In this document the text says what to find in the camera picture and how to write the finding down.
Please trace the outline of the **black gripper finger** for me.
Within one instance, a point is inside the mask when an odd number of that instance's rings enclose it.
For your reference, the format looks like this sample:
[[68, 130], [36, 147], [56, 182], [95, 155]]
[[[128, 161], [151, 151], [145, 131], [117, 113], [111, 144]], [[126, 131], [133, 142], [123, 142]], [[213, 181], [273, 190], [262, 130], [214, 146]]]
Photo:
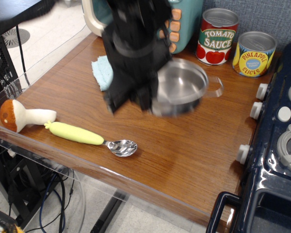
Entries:
[[157, 97], [157, 92], [157, 84], [147, 84], [135, 89], [129, 99], [137, 104], [143, 112], [147, 111], [153, 114], [152, 104], [153, 100]]

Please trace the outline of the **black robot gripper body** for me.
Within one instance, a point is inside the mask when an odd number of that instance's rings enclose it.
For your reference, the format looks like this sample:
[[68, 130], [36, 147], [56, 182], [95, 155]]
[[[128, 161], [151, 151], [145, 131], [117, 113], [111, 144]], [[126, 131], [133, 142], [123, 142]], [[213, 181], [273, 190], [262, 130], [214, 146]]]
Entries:
[[140, 50], [131, 50], [123, 55], [120, 38], [116, 34], [114, 24], [107, 26], [102, 33], [103, 44], [113, 69], [113, 81], [105, 91], [104, 100], [108, 110], [115, 113], [125, 102], [130, 100], [132, 92], [147, 84], [157, 84], [158, 71], [171, 60], [168, 37], [160, 39], [156, 34], [151, 42]]

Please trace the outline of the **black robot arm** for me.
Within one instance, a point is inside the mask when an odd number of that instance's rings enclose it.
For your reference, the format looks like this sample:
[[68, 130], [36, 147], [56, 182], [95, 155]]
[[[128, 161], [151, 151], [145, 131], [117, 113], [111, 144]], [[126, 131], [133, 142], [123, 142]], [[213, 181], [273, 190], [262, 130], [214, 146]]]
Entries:
[[[172, 15], [166, 0], [110, 0], [112, 21], [102, 31], [103, 45], [113, 69], [113, 80], [104, 95], [109, 111], [126, 101], [142, 110], [152, 107], [157, 73], [170, 59], [170, 41], [160, 39]], [[16, 25], [47, 14], [53, 0], [0, 0], [0, 36]]]

